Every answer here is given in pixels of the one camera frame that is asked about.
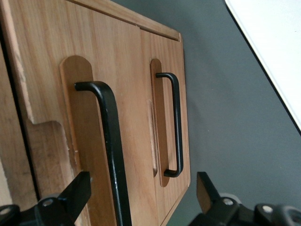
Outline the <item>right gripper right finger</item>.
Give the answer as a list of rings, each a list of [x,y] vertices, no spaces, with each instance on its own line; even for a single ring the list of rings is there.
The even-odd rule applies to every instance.
[[[207,213],[221,196],[206,172],[197,172],[197,200],[203,213]]]

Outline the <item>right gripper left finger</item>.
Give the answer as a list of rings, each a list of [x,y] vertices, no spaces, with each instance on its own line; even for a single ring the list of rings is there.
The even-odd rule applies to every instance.
[[[90,173],[80,172],[72,182],[60,193],[58,200],[67,215],[76,221],[91,196]]]

